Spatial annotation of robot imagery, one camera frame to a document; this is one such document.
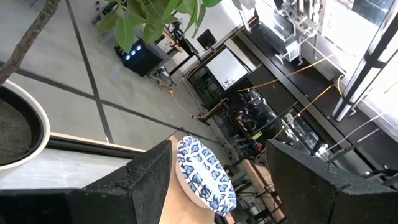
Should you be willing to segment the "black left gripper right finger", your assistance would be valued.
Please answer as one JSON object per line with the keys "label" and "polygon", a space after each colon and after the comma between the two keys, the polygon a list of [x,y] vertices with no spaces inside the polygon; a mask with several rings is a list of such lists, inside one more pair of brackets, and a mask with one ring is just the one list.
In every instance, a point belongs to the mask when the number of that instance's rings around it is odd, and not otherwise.
{"label": "black left gripper right finger", "polygon": [[372,183],[277,140],[267,167],[293,223],[397,223],[397,191]]}

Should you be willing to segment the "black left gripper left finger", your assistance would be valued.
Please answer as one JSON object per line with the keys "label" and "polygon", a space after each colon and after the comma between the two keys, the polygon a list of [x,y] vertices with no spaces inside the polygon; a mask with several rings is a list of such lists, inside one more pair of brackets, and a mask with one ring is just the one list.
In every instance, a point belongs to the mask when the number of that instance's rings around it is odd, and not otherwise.
{"label": "black left gripper left finger", "polygon": [[82,189],[1,191],[1,223],[158,223],[170,182],[164,140]]}

